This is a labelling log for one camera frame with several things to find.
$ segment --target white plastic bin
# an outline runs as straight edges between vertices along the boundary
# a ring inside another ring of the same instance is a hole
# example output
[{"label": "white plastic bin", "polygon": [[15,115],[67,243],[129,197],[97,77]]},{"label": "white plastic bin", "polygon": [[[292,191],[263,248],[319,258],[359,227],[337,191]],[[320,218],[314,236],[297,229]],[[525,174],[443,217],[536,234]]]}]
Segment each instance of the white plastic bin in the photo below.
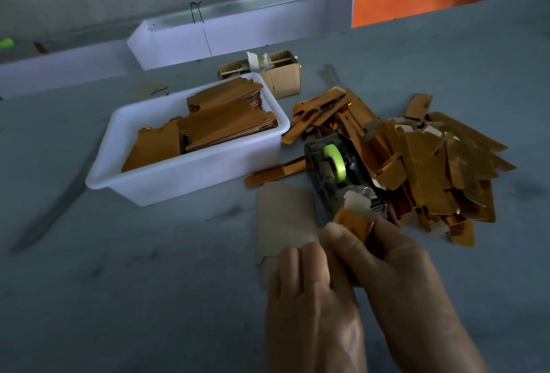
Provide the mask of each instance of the white plastic bin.
[{"label": "white plastic bin", "polygon": [[111,116],[86,185],[90,189],[111,188],[135,204],[147,206],[279,164],[280,138],[290,121],[259,74],[243,77],[264,85],[262,106],[275,114],[276,128],[121,173],[140,128],[159,127],[175,116],[188,115],[186,98],[221,82],[126,105]]}]

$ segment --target gray table surface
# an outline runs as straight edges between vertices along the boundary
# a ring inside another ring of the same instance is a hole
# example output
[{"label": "gray table surface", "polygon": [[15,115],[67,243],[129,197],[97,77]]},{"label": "gray table surface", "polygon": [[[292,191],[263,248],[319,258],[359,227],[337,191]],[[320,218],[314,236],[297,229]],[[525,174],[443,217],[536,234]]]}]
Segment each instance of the gray table surface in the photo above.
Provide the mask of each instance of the gray table surface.
[{"label": "gray table surface", "polygon": [[[476,224],[474,249],[411,235],[492,369],[550,370],[550,0],[488,1],[267,50],[279,49],[302,64],[302,93],[280,100],[288,113],[327,89],[329,65],[383,117],[427,92],[433,110],[510,147],[503,156],[519,169],[495,181],[498,222]],[[87,190],[38,244],[9,251],[79,173],[110,114],[139,100],[130,88],[194,87],[240,57],[0,101],[0,371],[265,369],[256,189],[242,179],[145,208]],[[284,147],[283,159],[301,149]],[[304,174],[286,181],[309,186]],[[370,370],[397,371],[357,294]]]}]

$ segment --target cardboard box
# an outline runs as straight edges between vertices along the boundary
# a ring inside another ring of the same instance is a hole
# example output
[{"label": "cardboard box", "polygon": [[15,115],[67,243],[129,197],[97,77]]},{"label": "cardboard box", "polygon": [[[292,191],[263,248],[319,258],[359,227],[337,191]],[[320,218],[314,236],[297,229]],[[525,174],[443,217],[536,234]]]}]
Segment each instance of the cardboard box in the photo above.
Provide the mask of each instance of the cardboard box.
[{"label": "cardboard box", "polygon": [[[260,74],[273,96],[278,99],[299,94],[301,91],[300,63],[298,63],[294,54],[285,50],[274,52],[268,56],[275,67]],[[218,71],[218,78],[223,80],[249,72],[248,60],[239,60],[221,66]]]}]

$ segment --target masking tape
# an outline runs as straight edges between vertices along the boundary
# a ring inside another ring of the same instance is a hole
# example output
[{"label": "masking tape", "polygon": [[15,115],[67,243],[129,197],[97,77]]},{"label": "masking tape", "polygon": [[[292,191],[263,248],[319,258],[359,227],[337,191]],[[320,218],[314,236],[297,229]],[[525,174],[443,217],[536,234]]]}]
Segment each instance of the masking tape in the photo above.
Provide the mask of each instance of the masking tape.
[{"label": "masking tape", "polygon": [[323,148],[323,157],[330,157],[336,166],[336,182],[342,183],[345,181],[345,163],[340,151],[334,144],[329,144]]}]

